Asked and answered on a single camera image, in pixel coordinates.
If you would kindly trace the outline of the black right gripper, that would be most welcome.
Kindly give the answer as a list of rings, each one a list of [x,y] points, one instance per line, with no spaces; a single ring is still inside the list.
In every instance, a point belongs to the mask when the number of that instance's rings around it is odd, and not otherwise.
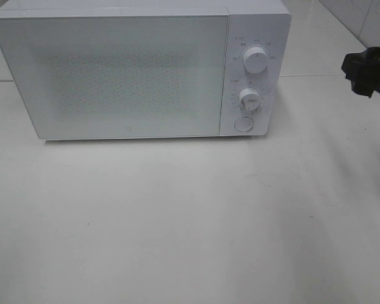
[[[374,92],[380,94],[380,47],[347,54],[341,69],[345,78],[351,81],[351,89],[355,94],[368,98]]]

